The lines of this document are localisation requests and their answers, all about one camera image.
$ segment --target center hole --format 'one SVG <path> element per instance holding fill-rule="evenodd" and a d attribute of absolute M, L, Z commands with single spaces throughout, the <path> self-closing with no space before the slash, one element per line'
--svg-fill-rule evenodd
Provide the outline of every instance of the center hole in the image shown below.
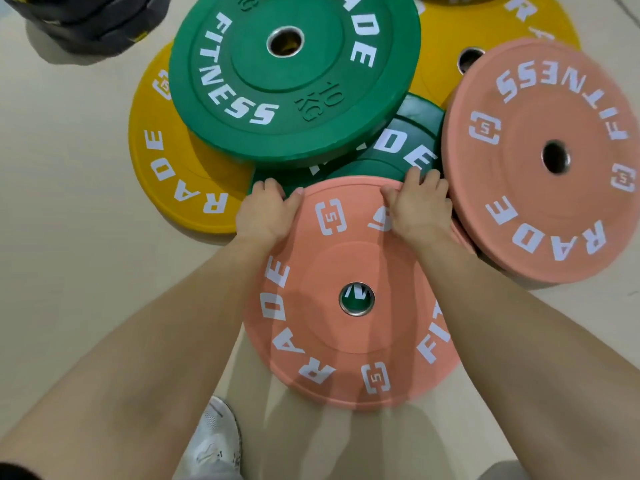
<path fill-rule="evenodd" d="M 469 47 L 460 52 L 458 57 L 458 70 L 460 74 L 466 74 L 471 66 L 484 55 L 484 50 L 477 47 Z"/>
<path fill-rule="evenodd" d="M 347 315 L 363 317 L 372 311 L 376 296 L 366 284 L 353 282 L 342 288 L 339 302 L 342 311 Z"/>
<path fill-rule="evenodd" d="M 276 57 L 293 57 L 305 44 L 305 35 L 297 27 L 281 27 L 267 40 L 267 48 Z"/>
<path fill-rule="evenodd" d="M 554 175 L 567 173 L 571 167 L 571 155 L 566 145 L 557 139 L 547 142 L 542 150 L 542 161 Z"/>

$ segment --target white sneaker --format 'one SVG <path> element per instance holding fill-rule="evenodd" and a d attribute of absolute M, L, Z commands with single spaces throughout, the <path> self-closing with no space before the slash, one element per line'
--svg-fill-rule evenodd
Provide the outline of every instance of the white sneaker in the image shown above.
<path fill-rule="evenodd" d="M 220 398 L 212 396 L 182 455 L 178 471 L 181 475 L 196 477 L 213 463 L 222 461 L 239 472 L 241 446 L 233 412 Z"/>

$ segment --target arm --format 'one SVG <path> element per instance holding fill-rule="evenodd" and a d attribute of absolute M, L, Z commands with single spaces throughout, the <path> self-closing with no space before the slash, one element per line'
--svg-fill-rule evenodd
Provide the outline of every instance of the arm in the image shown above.
<path fill-rule="evenodd" d="M 0 442 L 43 480 L 170 479 L 224 371 L 248 292 L 302 200 L 258 182 L 234 240 L 103 339 Z"/>
<path fill-rule="evenodd" d="M 446 180 L 411 171 L 383 190 L 456 350 L 534 479 L 629 479 L 640 470 L 640 371 L 451 238 Z"/>

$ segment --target floor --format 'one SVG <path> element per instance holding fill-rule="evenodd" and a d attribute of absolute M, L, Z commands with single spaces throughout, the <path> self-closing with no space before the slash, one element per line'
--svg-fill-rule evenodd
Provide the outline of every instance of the floor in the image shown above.
<path fill-rule="evenodd" d="M 0 435 L 222 243 L 164 220 L 127 148 L 138 80 L 195 1 L 174 0 L 148 39 L 106 61 L 61 53 L 0 4 Z M 616 0 L 560 1 L 640 114 L 640 0 L 618 0 L 627 14 Z M 601 275 L 535 293 L 640 366 L 639 269 L 640 233 Z M 242 334 L 216 392 L 240 421 L 251 480 L 475 480 L 514 458 L 462 367 L 417 401 L 356 415 L 288 391 Z"/>

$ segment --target stack of weight plates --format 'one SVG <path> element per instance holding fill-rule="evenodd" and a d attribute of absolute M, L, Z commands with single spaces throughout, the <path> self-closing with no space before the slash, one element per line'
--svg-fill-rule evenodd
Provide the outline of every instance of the stack of weight plates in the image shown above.
<path fill-rule="evenodd" d="M 381 186 L 444 172 L 456 240 L 546 283 L 628 243 L 637 122 L 577 49 L 556 0 L 200 0 L 134 98 L 134 169 L 160 212 L 205 233 L 235 231 L 255 182 L 306 187 L 247 334 L 311 399 L 393 406 L 458 356 Z"/>
<path fill-rule="evenodd" d="M 5 0 L 76 54 L 117 55 L 155 29 L 171 0 Z"/>

